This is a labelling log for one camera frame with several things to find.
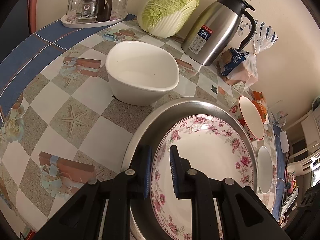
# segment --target black thermos handle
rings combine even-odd
[[[97,0],[97,22],[110,20],[112,9],[112,0]]]
[[[254,33],[256,32],[256,22],[253,19],[253,17],[251,16],[251,14],[248,13],[245,9],[241,9],[241,11],[242,11],[242,14],[247,16],[247,18],[250,20],[251,30],[250,30],[248,36],[246,36],[246,38],[241,42],[239,50],[242,50],[249,43],[249,41],[252,39]]]

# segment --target white tray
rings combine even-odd
[[[82,29],[82,28],[102,27],[102,26],[116,24],[116,23],[122,22],[127,16],[128,16],[128,13],[125,12],[125,14],[122,18],[115,19],[115,20],[110,20],[110,21],[105,21],[105,22],[93,22],[93,23],[77,23],[76,21],[67,22],[66,15],[64,15],[61,18],[61,22],[62,22],[63,26],[65,26],[65,27]]]

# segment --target plastic bag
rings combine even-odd
[[[240,26],[239,36],[242,36],[243,29],[247,26],[250,29],[248,24]],[[246,90],[258,80],[257,54],[270,48],[277,40],[278,36],[271,26],[267,26],[264,22],[257,22],[256,32],[251,41],[253,53],[230,48],[218,57],[217,67],[220,70],[222,79],[230,86],[237,84],[236,88]]]

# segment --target cabbage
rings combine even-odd
[[[182,28],[198,5],[199,0],[148,0],[138,23],[151,35],[167,38]]]

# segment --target red-rimmed cup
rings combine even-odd
[[[229,112],[238,119],[251,141],[263,139],[263,122],[259,111],[249,98],[240,96]]]

